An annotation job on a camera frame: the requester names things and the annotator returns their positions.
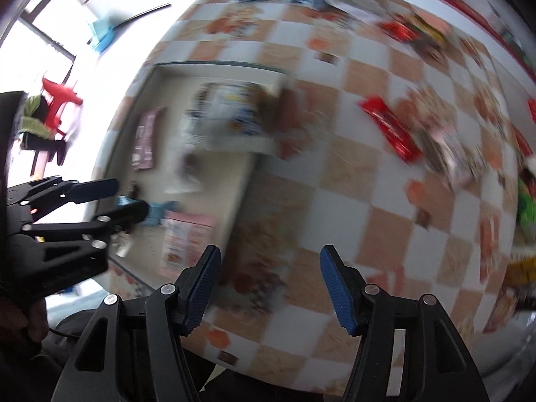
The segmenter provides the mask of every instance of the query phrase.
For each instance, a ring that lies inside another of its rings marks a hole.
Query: cable
[[[49,331],[52,332],[52,334],[59,335],[60,337],[66,337],[68,339],[78,340],[80,338],[79,335],[67,334],[66,332],[61,332],[52,328],[49,328]]]

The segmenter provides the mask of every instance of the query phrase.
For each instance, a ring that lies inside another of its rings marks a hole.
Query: green jacket
[[[45,127],[45,125],[37,118],[31,117],[39,107],[40,103],[40,95],[28,97],[26,104],[24,105],[24,113],[22,115],[19,130],[21,133],[35,134],[42,139],[53,139],[55,132],[48,127]]]

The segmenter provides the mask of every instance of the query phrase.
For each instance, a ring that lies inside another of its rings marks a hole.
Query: table
[[[377,1],[392,11],[411,9],[401,0]],[[106,146],[153,63],[243,61],[294,77],[283,93],[279,155],[263,157],[253,173],[222,284],[200,327],[183,339],[187,349],[262,381],[342,395],[359,339],[339,326],[323,284],[318,252],[325,244],[391,294],[436,295],[472,344],[508,261],[517,143],[486,48],[454,32],[442,66],[342,12],[280,1],[198,0],[170,28],[129,88]],[[462,144],[480,147],[490,164],[479,182],[455,194],[422,164],[398,159],[356,106],[380,95],[395,107],[407,88],[425,84],[443,99]],[[486,91],[493,110],[481,100]],[[503,135],[492,124],[496,116]],[[103,176],[107,158],[99,157],[94,178]],[[110,291],[149,292],[150,283],[120,266],[112,264]],[[391,395],[401,378],[403,339],[397,331]]]

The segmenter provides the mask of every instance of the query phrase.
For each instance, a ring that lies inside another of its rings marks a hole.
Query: purple snack package
[[[145,112],[136,129],[136,143],[132,153],[132,167],[134,170],[153,168],[154,128],[155,122],[161,116],[165,107]]]

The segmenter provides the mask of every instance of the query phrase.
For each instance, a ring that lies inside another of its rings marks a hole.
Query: red trim
[[[465,15],[475,21],[479,26],[481,26],[487,33],[490,34],[497,42],[499,42],[502,47],[507,50],[508,53],[519,63],[525,72],[529,75],[529,77],[532,79],[532,81],[536,82],[536,73],[533,69],[529,68],[529,66],[522,61],[517,55],[515,55],[510,48],[508,47],[508,44],[505,42],[505,40],[495,31],[491,28],[489,23],[486,21],[486,19],[476,12],[473,8],[469,7],[467,3],[463,2],[462,0],[441,0],[448,5],[452,6],[454,9],[462,13],[462,15]]]

